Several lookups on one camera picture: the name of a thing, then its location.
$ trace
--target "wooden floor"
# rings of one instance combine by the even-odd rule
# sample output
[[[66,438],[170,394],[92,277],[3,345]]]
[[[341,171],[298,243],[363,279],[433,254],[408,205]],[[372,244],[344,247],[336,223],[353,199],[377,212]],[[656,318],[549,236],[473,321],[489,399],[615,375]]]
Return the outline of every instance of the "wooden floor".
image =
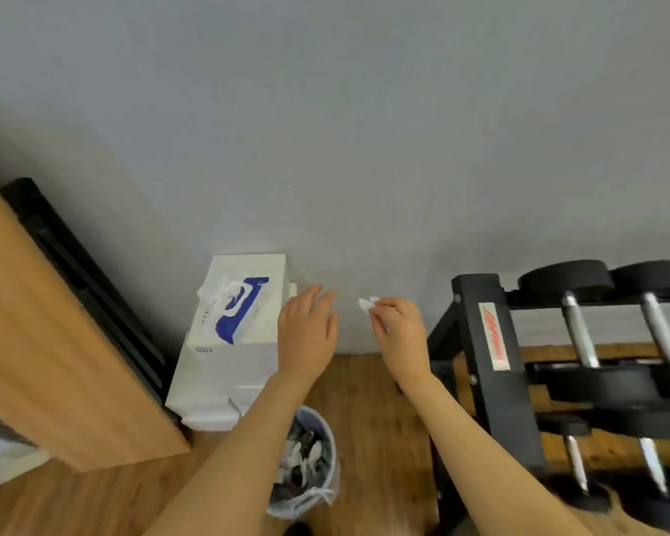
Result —
[[[602,352],[653,354],[651,347]],[[524,351],[527,360],[571,356],[558,348]],[[472,409],[460,358],[455,368],[462,404]],[[537,409],[555,407],[540,389],[533,388],[532,398]],[[341,460],[338,500],[309,515],[316,536],[422,535],[436,524],[427,431],[378,355],[336,357],[306,404],[330,423]],[[563,468],[560,439],[542,437],[547,457]],[[140,536],[221,439],[220,433],[197,433],[191,453],[86,474],[51,460],[0,487],[0,536]],[[670,463],[670,442],[660,441],[659,448]],[[603,432],[582,450],[592,467],[642,463],[634,441]],[[605,516],[576,513],[596,535],[664,534],[627,517],[619,506]],[[261,534],[279,535],[286,525],[264,516]]]

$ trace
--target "dumbbell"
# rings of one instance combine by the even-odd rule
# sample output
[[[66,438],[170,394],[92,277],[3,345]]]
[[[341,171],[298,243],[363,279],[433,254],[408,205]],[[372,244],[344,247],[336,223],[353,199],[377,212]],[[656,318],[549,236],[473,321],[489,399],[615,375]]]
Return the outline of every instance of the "dumbbell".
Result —
[[[623,510],[638,521],[670,530],[670,481],[655,445],[655,440],[670,440],[670,406],[596,406],[581,414],[592,427],[637,438],[650,477],[626,477],[616,486]]]
[[[578,448],[578,438],[590,436],[588,422],[576,415],[565,412],[536,414],[536,423],[541,432],[549,432],[563,437],[566,454],[571,464],[574,481],[570,478],[554,478],[550,482],[552,490],[566,504],[589,512],[610,510],[610,496],[600,485],[591,482],[586,475],[583,458]]]
[[[561,306],[580,367],[551,368],[539,378],[554,400],[599,405],[659,402],[660,394],[643,366],[601,368],[580,303],[600,299],[614,287],[602,261],[565,261],[526,273],[519,291],[543,306]]]
[[[670,399],[670,325],[658,297],[670,297],[670,260],[644,261],[611,271],[614,297],[636,301],[660,356],[668,363],[651,368],[660,394]]]

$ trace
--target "life fitness label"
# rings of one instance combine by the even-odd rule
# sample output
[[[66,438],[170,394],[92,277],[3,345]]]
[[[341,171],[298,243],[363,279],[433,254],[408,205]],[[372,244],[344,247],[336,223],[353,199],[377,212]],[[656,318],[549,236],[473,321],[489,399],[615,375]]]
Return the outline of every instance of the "life fitness label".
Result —
[[[486,343],[489,344],[491,366],[494,370],[511,370],[507,348],[504,346],[504,339],[501,338],[497,306],[494,303],[479,303],[479,311],[482,313]]]

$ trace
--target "person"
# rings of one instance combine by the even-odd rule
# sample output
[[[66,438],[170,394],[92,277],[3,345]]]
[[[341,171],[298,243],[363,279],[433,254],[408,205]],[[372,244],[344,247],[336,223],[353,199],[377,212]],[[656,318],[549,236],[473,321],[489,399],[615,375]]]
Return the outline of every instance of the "person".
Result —
[[[278,371],[145,536],[257,535],[296,410],[335,352],[335,292],[310,287],[278,317]],[[590,536],[585,526],[494,441],[430,372],[417,306],[397,297],[370,311],[384,362],[427,426],[484,536]]]

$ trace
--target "shoe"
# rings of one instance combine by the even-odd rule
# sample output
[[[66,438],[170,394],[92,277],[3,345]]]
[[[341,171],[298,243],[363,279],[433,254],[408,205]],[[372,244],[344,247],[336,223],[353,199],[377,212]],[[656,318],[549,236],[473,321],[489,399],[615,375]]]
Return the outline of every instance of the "shoe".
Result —
[[[297,523],[289,526],[283,533],[283,536],[313,536],[313,531],[310,530],[310,527],[307,523],[298,521]]]

